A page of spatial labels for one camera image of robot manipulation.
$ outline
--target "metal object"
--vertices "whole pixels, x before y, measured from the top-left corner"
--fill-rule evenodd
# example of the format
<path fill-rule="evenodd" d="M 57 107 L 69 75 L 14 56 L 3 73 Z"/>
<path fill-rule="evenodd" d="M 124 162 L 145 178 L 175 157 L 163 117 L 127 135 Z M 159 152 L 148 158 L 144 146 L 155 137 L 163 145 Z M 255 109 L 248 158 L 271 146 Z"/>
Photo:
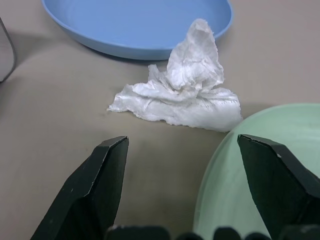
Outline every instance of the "metal object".
<path fill-rule="evenodd" d="M 16 53 L 4 23 L 0 18 L 0 83 L 5 81 L 16 67 Z"/>

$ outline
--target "green plate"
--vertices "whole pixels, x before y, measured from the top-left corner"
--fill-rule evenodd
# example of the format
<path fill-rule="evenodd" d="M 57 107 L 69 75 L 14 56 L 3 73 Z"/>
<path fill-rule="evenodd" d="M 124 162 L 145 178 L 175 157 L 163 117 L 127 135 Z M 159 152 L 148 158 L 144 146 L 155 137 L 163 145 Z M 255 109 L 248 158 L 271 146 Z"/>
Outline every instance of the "green plate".
<path fill-rule="evenodd" d="M 289 104 L 258 112 L 221 142 L 205 171 L 195 207 L 193 231 L 211 240 L 216 228 L 231 226 L 242 237 L 269 235 L 255 206 L 237 144 L 238 134 L 286 145 L 301 163 L 320 176 L 320 104 Z"/>

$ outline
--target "gray table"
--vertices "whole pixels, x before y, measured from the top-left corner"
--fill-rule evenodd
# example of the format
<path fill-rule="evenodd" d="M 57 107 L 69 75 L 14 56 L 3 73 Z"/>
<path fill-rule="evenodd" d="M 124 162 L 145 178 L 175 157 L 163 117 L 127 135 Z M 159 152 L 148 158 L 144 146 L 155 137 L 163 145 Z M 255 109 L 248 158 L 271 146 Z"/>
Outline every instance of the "gray table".
<path fill-rule="evenodd" d="M 279 104 L 319 102 L 320 1 L 233 0 L 217 45 L 224 86 L 247 117 Z M 147 65 L 74 42 L 40 0 L 1 0 L 18 65 L 0 86 L 0 239 L 29 239 L 66 178 L 101 141 L 130 140 L 116 223 L 191 230 L 206 165 L 225 134 L 106 112 Z M 166 62 L 157 63 L 165 66 Z"/>

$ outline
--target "tissue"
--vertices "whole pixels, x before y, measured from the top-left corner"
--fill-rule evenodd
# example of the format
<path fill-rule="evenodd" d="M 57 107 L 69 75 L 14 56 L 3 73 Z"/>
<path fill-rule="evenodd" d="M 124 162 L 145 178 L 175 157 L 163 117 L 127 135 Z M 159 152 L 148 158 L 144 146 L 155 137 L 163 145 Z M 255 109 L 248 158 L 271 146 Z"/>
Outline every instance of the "tissue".
<path fill-rule="evenodd" d="M 148 121 L 219 132 L 230 131 L 243 120 L 237 95 L 215 88 L 224 82 L 224 69 L 205 20 L 192 23 L 185 40 L 172 50 L 166 71 L 156 65 L 148 69 L 148 82 L 126 85 L 108 111 L 130 111 Z"/>

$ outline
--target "blue plate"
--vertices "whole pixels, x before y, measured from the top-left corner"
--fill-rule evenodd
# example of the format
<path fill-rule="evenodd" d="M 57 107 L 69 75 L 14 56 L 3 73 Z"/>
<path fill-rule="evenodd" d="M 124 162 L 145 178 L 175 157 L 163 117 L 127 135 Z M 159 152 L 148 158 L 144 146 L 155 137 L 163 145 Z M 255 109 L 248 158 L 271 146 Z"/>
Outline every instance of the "blue plate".
<path fill-rule="evenodd" d="M 42 0 L 62 29 L 99 52 L 137 60 L 166 60 L 191 23 L 205 19 L 220 37 L 231 25 L 228 0 Z"/>

